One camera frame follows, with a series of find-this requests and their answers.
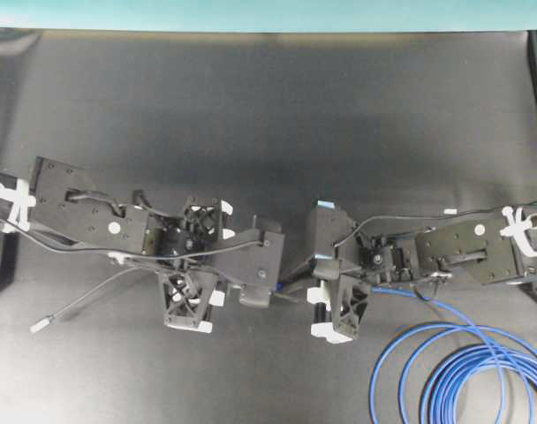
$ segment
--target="coiled blue cable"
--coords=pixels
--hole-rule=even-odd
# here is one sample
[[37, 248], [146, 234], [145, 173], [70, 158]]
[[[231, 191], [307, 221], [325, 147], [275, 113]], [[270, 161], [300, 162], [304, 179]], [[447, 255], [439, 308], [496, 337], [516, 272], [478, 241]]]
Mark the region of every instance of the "coiled blue cable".
[[[374, 288], [374, 293], [394, 294], [407, 298], [415, 298], [414, 293], [410, 291], [392, 290], [384, 288]], [[402, 422], [409, 423], [407, 411], [405, 410], [405, 383], [407, 381], [410, 368], [414, 361], [425, 351], [431, 344], [439, 341], [443, 337], [450, 334], [464, 331], [478, 337], [483, 344], [468, 346], [463, 350], [452, 353], [449, 358], [444, 360], [428, 378], [423, 396], [420, 401], [420, 422], [425, 424], [454, 424], [457, 422], [457, 403], [458, 396], [468, 381], [474, 375], [489, 369], [498, 371], [500, 379], [500, 407], [496, 416], [496, 423], [500, 424], [505, 411], [505, 382], [503, 379], [503, 370], [509, 369], [520, 375], [526, 387], [526, 393], [529, 402], [529, 422], [533, 423], [533, 392], [530, 388], [530, 383], [537, 389], [537, 351], [525, 340], [515, 337], [512, 334], [487, 326], [477, 326], [465, 314], [446, 303], [438, 300], [431, 300], [430, 304], [441, 309], [447, 310], [457, 316], [459, 319], [466, 322], [466, 325], [453, 323], [432, 323], [417, 326], [400, 336], [396, 337], [387, 348], [374, 366], [374, 371], [371, 376], [369, 385], [369, 406], [371, 419], [374, 424], [377, 424], [378, 417], [375, 405], [375, 390], [378, 375], [384, 361], [396, 347], [411, 336], [414, 336], [423, 331], [432, 329], [440, 329], [441, 331], [431, 336], [423, 342], [407, 360], [398, 385], [398, 407]], [[509, 338], [524, 347], [529, 354], [512, 350], [506, 346], [497, 343], [488, 333], [498, 334]]]

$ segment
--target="black table surface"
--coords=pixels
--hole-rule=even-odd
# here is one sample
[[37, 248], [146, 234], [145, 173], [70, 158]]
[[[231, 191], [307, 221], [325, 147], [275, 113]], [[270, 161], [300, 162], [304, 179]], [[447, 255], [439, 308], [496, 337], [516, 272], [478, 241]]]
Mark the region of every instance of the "black table surface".
[[[125, 201], [145, 188], [173, 212], [190, 193], [223, 198], [236, 230], [253, 214], [281, 222], [289, 260], [318, 197], [356, 219], [536, 200], [526, 44], [522, 32], [0, 30], [0, 170], [28, 178], [46, 156], [90, 170]], [[360, 338], [330, 345], [310, 336], [311, 307], [275, 299], [253, 310], [232, 292], [205, 336], [163, 327], [157, 283], [140, 273], [29, 334], [115, 270], [21, 240], [0, 291], [0, 422], [368, 422], [368, 380], [384, 346], [406, 326], [443, 318], [373, 296]], [[517, 289], [462, 276], [440, 298], [537, 346], [537, 306]], [[420, 361], [412, 417], [427, 371], [471, 342], [453, 337]], [[387, 363], [382, 422], [398, 422], [397, 376], [417, 343]], [[525, 422], [526, 395], [511, 380], [508, 422]], [[495, 375], [475, 377], [459, 403], [463, 422], [494, 419], [497, 387]]]

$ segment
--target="white cable clip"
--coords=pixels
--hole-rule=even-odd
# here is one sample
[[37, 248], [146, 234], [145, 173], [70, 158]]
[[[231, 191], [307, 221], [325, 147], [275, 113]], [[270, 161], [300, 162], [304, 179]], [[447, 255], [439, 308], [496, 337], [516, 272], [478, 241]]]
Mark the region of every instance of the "white cable clip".
[[528, 258], [537, 258], [537, 251], [533, 250], [526, 235], [526, 231], [533, 228], [532, 219], [529, 216], [523, 220], [522, 211], [523, 208], [517, 208], [516, 216], [514, 216], [514, 209], [510, 206], [506, 206], [502, 209], [502, 215], [506, 216], [508, 226], [500, 230], [500, 235], [504, 237], [512, 237], [522, 254]]
[[[33, 208], [37, 204], [37, 199], [29, 194], [29, 182], [18, 178], [15, 185], [15, 190], [5, 187], [0, 183], [0, 199], [10, 201], [11, 211], [7, 218], [8, 222], [16, 225], [23, 231], [29, 231], [31, 224], [29, 223], [29, 208]], [[5, 223], [2, 229], [3, 232], [15, 232], [15, 228]]]

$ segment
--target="teal wall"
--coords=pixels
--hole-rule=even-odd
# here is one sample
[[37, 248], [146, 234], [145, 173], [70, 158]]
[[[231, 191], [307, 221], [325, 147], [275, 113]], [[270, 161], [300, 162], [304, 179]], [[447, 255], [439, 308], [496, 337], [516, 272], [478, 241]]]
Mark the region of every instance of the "teal wall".
[[537, 29], [537, 0], [0, 0], [0, 27], [223, 32]]

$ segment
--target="cable tip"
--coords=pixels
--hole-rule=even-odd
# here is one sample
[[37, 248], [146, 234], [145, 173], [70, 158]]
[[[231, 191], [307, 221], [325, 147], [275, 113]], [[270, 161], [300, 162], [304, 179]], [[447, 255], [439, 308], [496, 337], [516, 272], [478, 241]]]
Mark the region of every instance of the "cable tip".
[[35, 324], [33, 324], [31, 327], [29, 327], [29, 331], [31, 331], [31, 334], [38, 333], [45, 327], [48, 327], [50, 323], [53, 321], [51, 316], [45, 316]]

